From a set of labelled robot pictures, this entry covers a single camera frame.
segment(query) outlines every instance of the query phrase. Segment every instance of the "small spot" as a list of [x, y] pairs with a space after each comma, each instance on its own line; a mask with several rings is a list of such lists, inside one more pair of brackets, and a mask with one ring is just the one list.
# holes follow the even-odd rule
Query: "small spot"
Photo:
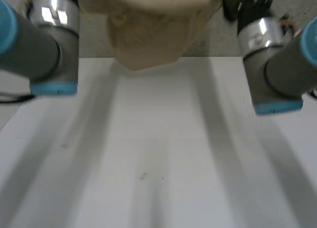
[[143, 181], [146, 178], [147, 175], [148, 175], [148, 173], [143, 173], [141, 178], [140, 178], [140, 180]]

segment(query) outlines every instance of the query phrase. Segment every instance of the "black cable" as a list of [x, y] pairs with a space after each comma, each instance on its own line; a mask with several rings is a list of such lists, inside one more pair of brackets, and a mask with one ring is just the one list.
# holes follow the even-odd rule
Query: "black cable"
[[10, 100], [0, 100], [0, 104], [15, 104], [15, 103], [24, 103], [36, 98], [35, 95], [32, 94], [24, 94], [24, 95], [17, 95], [12, 93], [3, 93], [0, 92], [0, 97], [8, 97], [11, 98]]
[[314, 89], [313, 91], [310, 91], [307, 93], [310, 97], [317, 99], [317, 89]]

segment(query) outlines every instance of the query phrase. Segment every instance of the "white table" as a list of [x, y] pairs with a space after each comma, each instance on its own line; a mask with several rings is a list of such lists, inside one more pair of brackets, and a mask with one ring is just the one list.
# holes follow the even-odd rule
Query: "white table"
[[316, 111], [256, 117], [240, 58], [81, 59], [0, 132], [0, 228], [316, 228]]

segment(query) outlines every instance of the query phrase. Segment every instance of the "silver metal band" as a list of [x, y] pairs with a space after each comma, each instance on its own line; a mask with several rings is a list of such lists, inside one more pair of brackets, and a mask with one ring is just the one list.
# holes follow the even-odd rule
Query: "silver metal band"
[[35, 25], [63, 27], [79, 34], [79, 8], [72, 0], [33, 0], [30, 20]]
[[283, 32], [274, 18], [262, 18], [245, 27], [238, 35], [243, 56], [272, 46], [283, 46]]

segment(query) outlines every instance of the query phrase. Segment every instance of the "fabric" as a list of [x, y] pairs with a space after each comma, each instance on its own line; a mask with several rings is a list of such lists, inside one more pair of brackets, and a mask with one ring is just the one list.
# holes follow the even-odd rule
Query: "fabric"
[[107, 15], [117, 60], [130, 70], [176, 61], [191, 45], [221, 0], [79, 0], [90, 13]]

